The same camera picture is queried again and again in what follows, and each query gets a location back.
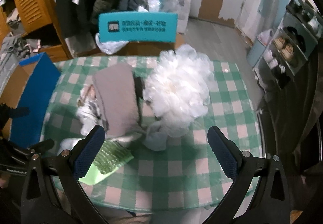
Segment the teal box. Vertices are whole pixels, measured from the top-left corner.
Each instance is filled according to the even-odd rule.
[[[157,41],[174,43],[177,14],[113,12],[99,15],[100,42]]]

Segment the black square logo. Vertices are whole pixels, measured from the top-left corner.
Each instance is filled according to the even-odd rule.
[[[108,22],[108,32],[109,33],[119,32],[119,22],[118,21]]]

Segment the checkered tablecloth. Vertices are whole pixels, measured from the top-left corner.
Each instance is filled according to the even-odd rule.
[[[76,99],[84,84],[100,69],[127,62],[136,76],[146,77],[157,65],[157,57],[86,57],[57,63],[61,77],[49,103],[43,139],[55,140],[56,154],[65,138],[80,137],[81,124],[75,116]],[[91,201],[101,206],[134,212],[156,212],[217,205],[232,181],[225,177],[206,141],[207,130],[217,125],[241,150],[261,154],[261,141],[247,90],[236,64],[212,61],[214,88],[208,114],[196,119],[182,138],[170,138],[167,149],[154,152],[141,143],[131,149],[134,159],[102,182],[82,184]],[[155,117],[141,102],[142,125]],[[253,181],[249,194],[256,188]]]

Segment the blue gripper pad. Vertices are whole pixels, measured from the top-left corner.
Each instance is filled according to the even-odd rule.
[[[238,152],[240,151],[238,147],[232,141],[228,140],[217,126],[209,128],[209,131],[207,132],[207,141],[225,175],[228,178],[235,180],[238,177],[238,171],[242,164],[242,158],[240,157],[239,159],[238,155]],[[232,151],[237,154],[233,155],[230,151],[231,148],[233,149]]]
[[[73,177],[78,180],[81,177],[85,177],[93,163],[96,155],[98,154],[101,146],[104,143],[105,131],[102,126],[96,125],[84,140],[79,141],[72,149],[73,152],[78,153],[73,163]]]

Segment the louvered door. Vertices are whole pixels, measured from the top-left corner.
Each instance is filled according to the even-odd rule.
[[[51,24],[44,0],[14,0],[26,33]]]
[[[6,22],[5,13],[3,12],[2,7],[0,6],[0,48],[3,38],[5,38],[5,36],[9,34],[9,32],[10,29]]]

